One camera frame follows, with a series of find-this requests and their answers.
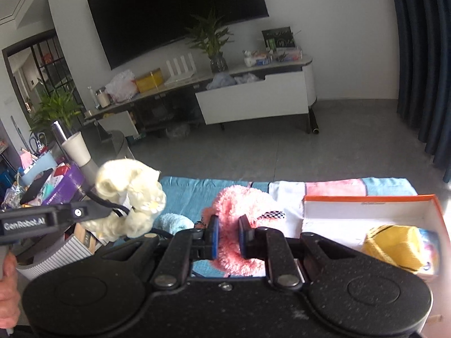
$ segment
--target vase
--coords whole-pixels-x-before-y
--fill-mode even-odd
[[[227,62],[222,56],[222,52],[214,54],[213,56],[208,56],[210,58],[210,68],[212,73],[216,74],[218,72],[228,71]]]

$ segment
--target screw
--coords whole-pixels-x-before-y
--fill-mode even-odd
[[[168,274],[160,274],[155,278],[155,284],[159,287],[171,287],[177,283],[177,278]]]
[[[218,285],[223,291],[232,291],[233,286],[230,283],[223,282]]]
[[[283,274],[277,277],[277,283],[283,287],[294,287],[299,282],[301,282],[300,279],[292,274]]]

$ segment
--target pink tablecloth patch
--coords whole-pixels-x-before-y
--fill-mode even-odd
[[[306,189],[308,195],[367,195],[366,186],[362,179],[307,182]]]

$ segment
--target purple box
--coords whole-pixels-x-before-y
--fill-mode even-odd
[[[42,202],[42,205],[68,203],[81,188],[84,176],[76,164],[71,164],[64,178],[51,194]]]

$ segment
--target open box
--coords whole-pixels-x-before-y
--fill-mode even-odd
[[[440,273],[428,283],[434,302],[422,334],[427,338],[449,337],[451,242],[443,211],[434,195],[304,198],[302,232],[314,232],[356,250],[361,250],[367,231],[386,224],[417,226],[438,234]]]

